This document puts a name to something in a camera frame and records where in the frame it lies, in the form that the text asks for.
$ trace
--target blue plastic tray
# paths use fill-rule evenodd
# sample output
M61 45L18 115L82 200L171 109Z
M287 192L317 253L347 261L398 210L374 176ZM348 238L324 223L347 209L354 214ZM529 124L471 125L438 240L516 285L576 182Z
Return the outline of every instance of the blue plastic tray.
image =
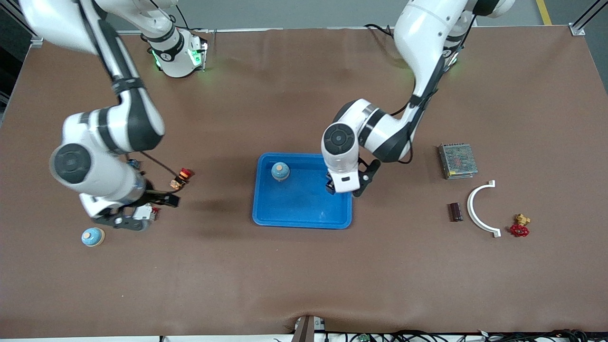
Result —
M271 175L282 161L291 173L279 182ZM258 160L254 222L260 226L344 229L353 219L350 192L331 195L325 190L327 168L322 155L265 153Z

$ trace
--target blue and white knob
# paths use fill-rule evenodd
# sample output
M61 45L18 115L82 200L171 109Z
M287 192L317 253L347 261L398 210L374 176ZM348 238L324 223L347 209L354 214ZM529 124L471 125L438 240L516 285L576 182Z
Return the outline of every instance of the blue and white knob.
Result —
M289 166L283 162L275 163L272 166L271 174L277 181L284 181L289 177Z
M103 239L106 237L106 233L99 228L89 228L82 233L80 240L85 246L95 247L99 246Z

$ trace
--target red valve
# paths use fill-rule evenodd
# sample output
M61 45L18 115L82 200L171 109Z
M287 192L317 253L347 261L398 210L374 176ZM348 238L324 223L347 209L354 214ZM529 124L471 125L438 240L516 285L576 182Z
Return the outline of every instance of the red valve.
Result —
M516 237L518 237L518 236L525 237L525 236L528 236L528 234L530 233L528 228L526 228L522 225L512 225L509 230L511 231L511 234L513 234Z

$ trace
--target brown tabletop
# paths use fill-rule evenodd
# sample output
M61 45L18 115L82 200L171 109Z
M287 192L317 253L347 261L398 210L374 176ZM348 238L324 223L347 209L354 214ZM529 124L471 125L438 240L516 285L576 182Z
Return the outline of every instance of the brown tabletop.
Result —
M96 248L48 160L68 115L116 100L97 57L30 51L0 130L0 337L282 333L306 314L332 330L608 330L608 97L583 37L473 29L413 163L384 164L343 231L257 226L256 162L318 153L348 101L400 108L413 78L393 43L366 30L208 38L207 71L184 79L125 38L167 126L151 154L196 176L149 230L108 228ZM436 146L457 142L479 173L446 181ZM172 176L143 166L168 189ZM505 229L524 213L528 237L495 239L466 211L449 221L447 204L466 209L489 180L478 215Z

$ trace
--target white c-shaped part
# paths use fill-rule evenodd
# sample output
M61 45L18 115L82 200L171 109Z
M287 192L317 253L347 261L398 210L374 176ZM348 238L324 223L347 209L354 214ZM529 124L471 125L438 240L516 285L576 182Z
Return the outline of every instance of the white c-shaped part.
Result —
M483 223L475 214L475 209L473 209L473 200L475 199L475 195L481 189L485 189L487 187L496 187L496 181L489 181L486 185L482 185L471 192L469 195L469 199L466 201L466 208L469 211L469 216L471 216L471 220L479 227L485 231L491 232L494 234L494 237L500 237L500 229L492 228L485 223Z

